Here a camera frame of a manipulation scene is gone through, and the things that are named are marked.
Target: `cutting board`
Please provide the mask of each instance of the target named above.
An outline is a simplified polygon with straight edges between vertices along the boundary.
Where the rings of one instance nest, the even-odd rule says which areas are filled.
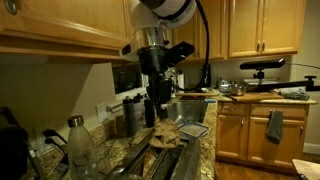
[[[283,96],[272,93],[246,93],[244,96],[230,96],[235,101],[261,101],[268,99],[283,99]]]
[[[219,93],[176,93],[176,96],[218,96]]]

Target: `drawer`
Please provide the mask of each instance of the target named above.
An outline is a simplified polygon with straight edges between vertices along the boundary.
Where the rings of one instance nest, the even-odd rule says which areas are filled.
[[[276,104],[252,104],[250,116],[269,117],[270,110],[283,111],[283,118],[304,119],[308,115],[308,105],[276,105]]]
[[[218,114],[243,115],[245,116],[246,104],[224,103],[218,104]]]

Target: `faucet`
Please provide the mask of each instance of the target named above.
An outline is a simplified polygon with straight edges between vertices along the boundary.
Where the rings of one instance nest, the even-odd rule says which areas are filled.
[[[178,86],[178,75],[177,75],[176,71],[173,68],[170,68],[166,71],[166,73],[171,73],[171,76],[169,78],[172,79],[174,85]],[[174,87],[172,87],[171,97],[176,97],[175,96],[176,92],[177,92],[177,90]]]

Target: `cabinet door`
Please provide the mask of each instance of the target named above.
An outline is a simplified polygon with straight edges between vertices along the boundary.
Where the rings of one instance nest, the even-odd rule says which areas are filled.
[[[229,57],[260,54],[263,0],[230,3]]]
[[[227,0],[202,0],[210,35],[210,59],[224,59],[227,53]],[[199,15],[200,58],[206,57],[206,30]]]
[[[245,159],[248,123],[245,117],[218,115],[217,149],[219,157]]]
[[[198,34],[198,12],[194,13],[192,19],[186,24],[173,29],[173,45],[181,42],[187,42],[194,46],[194,53],[190,55],[186,61],[190,61],[199,57],[199,39]]]
[[[265,0],[262,54],[297,53],[305,0]]]
[[[126,0],[16,0],[17,15],[0,4],[0,33],[120,49],[128,43]]]
[[[292,159],[301,158],[304,142],[304,121],[283,120],[280,144],[266,138],[269,119],[250,118],[248,161],[292,169]]]

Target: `window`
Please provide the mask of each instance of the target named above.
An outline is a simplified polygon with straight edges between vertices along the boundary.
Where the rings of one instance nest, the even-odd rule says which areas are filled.
[[[137,93],[145,94],[147,76],[140,73],[138,62],[125,64],[112,64],[113,82],[116,97],[135,96]]]

